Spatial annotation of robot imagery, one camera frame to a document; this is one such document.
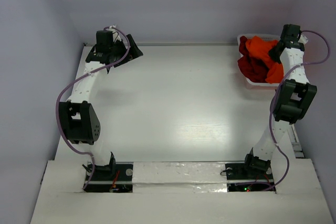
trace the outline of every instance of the black bracket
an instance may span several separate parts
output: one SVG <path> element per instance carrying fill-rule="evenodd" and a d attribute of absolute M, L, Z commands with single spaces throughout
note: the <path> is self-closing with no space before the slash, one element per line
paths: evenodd
<path fill-rule="evenodd" d="M 264 161 L 253 155 L 253 149 L 246 155 L 244 163 L 227 163 L 226 177 L 228 180 L 256 179 L 266 174 L 271 161 Z"/>
<path fill-rule="evenodd" d="M 268 55 L 273 61 L 281 63 L 280 56 L 285 48 L 298 48 L 304 51 L 304 44 L 299 42 L 300 37 L 300 26 L 284 25 L 279 42 L 268 52 Z"/>
<path fill-rule="evenodd" d="M 88 173 L 92 172 L 92 164 L 89 164 L 88 166 L 85 165 L 82 166 Z M 108 165 L 94 166 L 94 172 L 91 181 L 113 180 L 115 177 L 115 173 L 116 173 L 116 159 L 114 157 L 114 154 L 111 152 L 111 158 Z"/>
<path fill-rule="evenodd" d="M 122 60 L 120 63 L 114 65 L 114 67 L 118 67 L 123 65 L 133 59 L 136 59 L 140 56 L 143 56 L 142 51 L 136 45 L 132 35 L 126 35 L 129 40 L 130 50 L 127 54 L 126 58 Z M 120 60 L 124 54 L 126 53 L 126 46 L 123 41 L 117 40 L 113 41 L 113 32 L 104 30 L 97 31 L 96 33 L 97 43 L 93 46 L 91 51 L 89 52 L 86 62 L 97 61 L 101 64 L 111 64 Z"/>
<path fill-rule="evenodd" d="M 283 120 L 293 124 L 302 119 L 316 93 L 317 87 L 314 85 L 285 80 L 273 111 L 275 121 Z"/>
<path fill-rule="evenodd" d="M 93 145 L 98 140 L 100 122 L 91 103 L 60 102 L 58 112 L 62 130 L 72 144 Z"/>

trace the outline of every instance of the orange cloth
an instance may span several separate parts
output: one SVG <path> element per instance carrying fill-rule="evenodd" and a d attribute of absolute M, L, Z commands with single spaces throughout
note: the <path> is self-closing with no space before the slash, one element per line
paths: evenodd
<path fill-rule="evenodd" d="M 261 38 L 254 36 L 247 40 L 245 44 L 250 57 L 262 60 L 269 68 L 266 78 L 268 83 L 279 83 L 284 75 L 282 64 L 273 61 L 268 55 L 268 51 L 275 47 L 277 43 L 277 40 L 263 41 Z"/>

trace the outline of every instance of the cable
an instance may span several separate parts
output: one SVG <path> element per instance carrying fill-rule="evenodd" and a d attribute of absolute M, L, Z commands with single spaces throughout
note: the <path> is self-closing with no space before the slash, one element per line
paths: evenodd
<path fill-rule="evenodd" d="M 116 184 L 116 182 L 117 182 L 117 180 L 118 180 L 119 173 L 120 173 L 120 171 L 117 171 L 117 173 L 116 173 L 116 177 L 114 178 L 114 180 L 113 180 L 113 182 L 112 182 L 112 185 L 111 185 L 110 190 L 115 189 L 115 186 L 116 186 L 115 184 Z"/>
<path fill-rule="evenodd" d="M 324 63 L 326 62 L 329 57 L 330 57 L 330 45 L 327 41 L 327 39 L 321 35 L 320 33 L 316 32 L 316 31 L 311 31 L 311 30 L 303 30 L 302 33 L 312 33 L 312 34 L 316 34 L 318 35 L 319 37 L 321 37 L 324 42 L 326 43 L 326 46 L 327 46 L 327 50 L 328 50 L 328 53 L 327 53 L 327 56 L 323 59 L 323 60 L 320 60 L 320 61 L 314 61 L 314 62 L 304 62 L 304 63 L 301 63 L 300 65 L 296 65 L 294 67 L 292 67 L 286 74 L 285 76 L 283 77 L 283 79 L 281 80 L 281 82 L 279 83 L 279 86 L 275 92 L 275 95 L 271 101 L 271 105 L 270 105 L 270 113 L 269 113 L 269 122 L 268 122 L 268 126 L 269 126 L 269 130 L 270 130 L 270 133 L 271 133 L 271 137 L 272 137 L 272 140 L 273 142 L 276 144 L 276 147 L 278 149 L 278 151 L 285 157 L 286 159 L 286 162 L 287 162 L 287 167 L 286 167 L 286 171 L 284 173 L 284 175 L 279 179 L 278 182 L 276 182 L 274 185 L 264 189 L 263 191 L 268 191 L 268 190 L 271 190 L 273 189 L 274 187 L 276 187 L 277 185 L 279 185 L 284 179 L 285 177 L 287 176 L 288 174 L 288 170 L 289 170 L 289 158 L 288 156 L 280 149 L 280 147 L 278 146 L 278 142 L 276 141 L 275 137 L 274 137 L 274 133 L 273 133 L 273 130 L 272 130 L 272 116 L 273 116 L 273 111 L 274 111 L 274 108 L 275 108 L 275 102 L 277 100 L 277 97 L 278 97 L 278 94 L 280 92 L 280 89 L 281 89 L 281 86 L 283 84 L 283 82 L 286 80 L 286 78 L 290 75 L 290 73 L 292 73 L 293 70 L 295 70 L 296 68 L 298 67 L 301 67 L 301 66 L 305 66 L 305 65 L 317 65 L 317 64 L 321 64 L 321 63 Z M 250 183 L 237 183 L 237 185 L 248 185 Z M 254 182 L 252 184 L 265 184 L 264 182 Z"/>
<path fill-rule="evenodd" d="M 249 186 L 251 186 L 251 185 L 253 185 L 255 182 L 257 182 L 258 179 L 259 179 L 259 175 L 257 175 L 257 177 L 256 177 L 256 181 L 254 181 L 254 182 L 253 182 L 252 184 L 250 184 Z"/>
<path fill-rule="evenodd" d="M 95 73 L 95 72 L 98 72 L 98 71 L 100 71 L 100 70 L 102 70 L 102 69 L 113 67 L 114 65 L 116 65 L 116 64 L 118 64 L 118 63 L 120 63 L 120 62 L 122 62 L 122 61 L 127 57 L 128 53 L 129 53 L 129 51 L 130 51 L 130 41 L 128 40 L 127 36 L 126 36 L 121 30 L 119 30 L 118 28 L 115 28 L 115 27 L 114 27 L 113 29 L 115 29 L 116 31 L 118 31 L 118 32 L 119 32 L 119 33 L 126 39 L 126 41 L 127 41 L 127 50 L 126 50 L 124 56 L 121 57 L 119 60 L 117 60 L 117 61 L 111 63 L 111 64 L 108 64 L 108 65 L 106 65 L 106 66 L 103 66 L 103 67 L 94 69 L 94 70 L 91 71 L 90 73 Z M 90 176 L 89 176 L 87 182 L 86 182 L 86 183 L 84 184 L 84 186 L 83 186 L 83 190 L 88 186 L 88 184 L 89 184 L 89 182 L 91 181 L 91 178 L 92 178 L 92 176 L 93 176 L 93 173 L 94 173 L 94 171 L 95 171 L 95 159 L 94 159 L 95 157 L 93 156 L 93 154 L 92 154 L 91 152 L 81 152 L 81 151 L 77 150 L 77 149 L 74 148 L 74 147 L 72 146 L 72 144 L 67 140 L 67 138 L 66 138 L 66 136 L 65 136 L 65 134 L 64 134 L 64 132 L 63 132 L 63 130 L 62 130 L 61 122 L 60 122 L 60 119 L 59 119 L 59 102 L 60 102 L 60 100 L 61 100 L 63 94 L 64 94 L 69 88 L 71 88 L 75 83 L 79 82 L 80 80 L 84 79 L 84 78 L 87 77 L 87 76 L 89 76 L 88 73 L 84 74 L 83 76 L 77 78 L 75 81 L 73 81 L 73 82 L 71 82 L 69 85 L 67 85 L 67 86 L 60 92 L 60 94 L 58 95 L 57 100 L 56 100 L 56 122 L 57 122 L 58 130 L 59 130 L 59 132 L 60 132 L 60 134 L 61 134 L 61 137 L 63 138 L 63 140 L 65 141 L 65 143 L 67 144 L 67 146 L 68 146 L 71 150 L 73 150 L 75 153 L 80 154 L 80 155 L 89 155 L 89 156 L 91 157 L 91 160 L 92 160 L 92 171 L 91 171 L 91 174 L 90 174 Z"/>
<path fill-rule="evenodd" d="M 117 39 L 118 39 L 118 36 L 119 36 L 119 33 L 118 33 L 117 31 L 115 31 L 115 32 L 113 32 L 112 34 L 118 34 L 118 35 L 115 37 L 114 41 L 113 41 L 113 43 L 116 43 L 116 41 L 117 41 Z"/>
<path fill-rule="evenodd" d="M 267 182 L 270 184 L 269 179 L 266 174 L 264 174 L 264 177 L 267 179 Z"/>

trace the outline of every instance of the screw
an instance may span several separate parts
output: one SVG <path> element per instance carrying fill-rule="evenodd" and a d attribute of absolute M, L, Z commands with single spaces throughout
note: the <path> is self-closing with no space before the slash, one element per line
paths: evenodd
<path fill-rule="evenodd" d="M 126 170 L 126 175 L 127 176 L 132 176 L 133 175 L 133 170 L 132 169 L 127 169 Z"/>

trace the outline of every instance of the orange wire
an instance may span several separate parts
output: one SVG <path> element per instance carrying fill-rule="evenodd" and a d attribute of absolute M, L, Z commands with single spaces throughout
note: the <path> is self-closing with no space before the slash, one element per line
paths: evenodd
<path fill-rule="evenodd" d="M 254 181 L 254 182 L 253 182 L 251 185 L 249 185 L 249 186 L 252 186 L 255 182 L 258 181 L 258 179 L 259 179 L 259 175 L 257 175 L 256 181 Z"/>
<path fill-rule="evenodd" d="M 115 188 L 115 186 L 116 186 L 115 184 L 116 184 L 116 182 L 118 180 L 119 173 L 120 173 L 120 171 L 117 171 L 116 177 L 114 178 L 114 180 L 112 182 L 112 186 L 111 186 L 110 189 L 114 189 Z"/>
<path fill-rule="evenodd" d="M 269 179 L 266 174 L 264 174 L 264 177 L 267 179 L 267 182 L 270 184 Z"/>

